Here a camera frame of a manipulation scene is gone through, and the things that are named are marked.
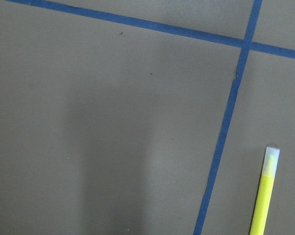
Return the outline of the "yellow highlighter pen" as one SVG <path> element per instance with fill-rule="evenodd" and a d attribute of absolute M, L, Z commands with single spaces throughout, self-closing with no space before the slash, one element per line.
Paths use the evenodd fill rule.
<path fill-rule="evenodd" d="M 280 149 L 267 147 L 259 181 L 258 192 L 250 227 L 250 235 L 263 235 L 279 160 Z"/>

